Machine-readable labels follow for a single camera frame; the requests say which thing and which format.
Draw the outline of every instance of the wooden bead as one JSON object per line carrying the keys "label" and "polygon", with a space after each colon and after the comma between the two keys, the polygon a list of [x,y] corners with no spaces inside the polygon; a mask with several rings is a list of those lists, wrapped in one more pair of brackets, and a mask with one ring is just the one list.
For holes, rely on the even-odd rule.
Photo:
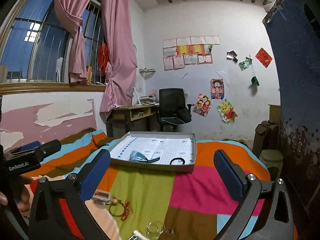
{"label": "wooden bead", "polygon": [[113,205],[117,205],[117,204],[118,204],[118,200],[117,200],[116,198],[114,198],[114,199],[112,200],[112,204],[113,204]]}

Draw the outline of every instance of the desk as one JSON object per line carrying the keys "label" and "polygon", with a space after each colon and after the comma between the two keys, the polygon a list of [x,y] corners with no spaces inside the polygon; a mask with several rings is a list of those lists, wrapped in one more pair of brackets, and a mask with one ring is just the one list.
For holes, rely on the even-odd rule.
{"label": "desk", "polygon": [[[113,123],[122,123],[125,126],[125,132],[128,133],[132,127],[134,121],[142,118],[147,119],[147,131],[150,131],[150,117],[156,115],[158,119],[158,107],[157,105],[143,105],[143,106],[123,106],[114,108],[107,119],[107,135],[113,137]],[[135,115],[139,112],[143,112],[143,116]]]}

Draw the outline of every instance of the hand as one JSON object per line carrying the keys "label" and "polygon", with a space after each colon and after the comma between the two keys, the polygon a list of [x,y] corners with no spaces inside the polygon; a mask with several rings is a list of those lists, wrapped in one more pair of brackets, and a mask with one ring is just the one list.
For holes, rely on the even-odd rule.
{"label": "hand", "polygon": [[[33,179],[26,175],[21,175],[21,181],[23,185],[31,184]],[[21,201],[17,203],[17,208],[21,212],[23,216],[28,216],[30,211],[30,194],[29,191],[25,186],[23,186],[22,192],[21,192]],[[8,200],[6,196],[0,192],[0,204],[6,206],[8,204]]]}

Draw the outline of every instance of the pink curtain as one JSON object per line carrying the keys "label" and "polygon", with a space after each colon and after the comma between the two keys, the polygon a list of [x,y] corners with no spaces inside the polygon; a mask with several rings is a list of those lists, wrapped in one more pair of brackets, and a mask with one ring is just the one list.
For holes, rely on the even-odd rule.
{"label": "pink curtain", "polygon": [[69,59],[71,82],[86,82],[87,69],[84,60],[83,20],[81,16],[90,0],[54,0],[58,20],[73,36]]}
{"label": "pink curtain", "polygon": [[133,46],[129,0],[102,0],[102,25],[109,50],[106,69],[108,84],[100,112],[107,115],[120,105],[132,102],[137,58]]}

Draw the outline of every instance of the bed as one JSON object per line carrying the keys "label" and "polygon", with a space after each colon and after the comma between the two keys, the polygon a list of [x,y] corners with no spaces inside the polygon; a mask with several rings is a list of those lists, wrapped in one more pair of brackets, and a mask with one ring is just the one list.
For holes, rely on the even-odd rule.
{"label": "bed", "polygon": [[[40,169],[27,175],[66,177],[90,162],[100,148],[110,149],[118,142],[119,139],[108,138],[102,130],[82,131],[62,140],[61,150],[46,158]],[[188,174],[111,165],[98,189],[130,202],[128,218],[121,221],[115,217],[121,238],[128,239],[134,230],[145,233],[150,222],[160,221],[165,229],[175,232],[171,238],[162,235],[160,239],[212,240],[238,205],[231,199],[213,165],[213,154],[218,149],[223,149],[247,174],[270,180],[268,170],[259,159],[247,147],[234,141],[197,141],[195,169]],[[262,204],[263,200],[259,200],[241,238],[250,234]]]}

